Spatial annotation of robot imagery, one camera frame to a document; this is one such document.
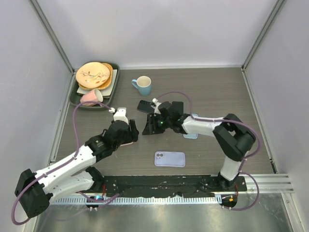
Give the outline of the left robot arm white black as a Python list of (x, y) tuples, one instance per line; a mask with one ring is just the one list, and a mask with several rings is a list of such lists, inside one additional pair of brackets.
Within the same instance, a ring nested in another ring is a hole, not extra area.
[(103, 177), (93, 164), (111, 156), (120, 146), (136, 142), (138, 135), (135, 120), (113, 121), (102, 134), (91, 137), (62, 160), (35, 172), (23, 171), (14, 192), (16, 201), (28, 218), (34, 218), (59, 198), (85, 190), (99, 192)]

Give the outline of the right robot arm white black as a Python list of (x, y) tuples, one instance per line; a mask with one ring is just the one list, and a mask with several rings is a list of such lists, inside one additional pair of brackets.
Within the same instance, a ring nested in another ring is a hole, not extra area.
[(197, 134), (214, 137), (225, 154), (224, 164), (218, 173), (216, 188), (231, 190), (236, 184), (244, 159), (255, 141), (256, 132), (245, 125), (234, 114), (220, 118), (196, 117), (192, 114), (181, 114), (168, 101), (160, 103), (154, 99), (148, 103), (151, 110), (143, 135), (162, 134), (171, 129), (180, 134)]

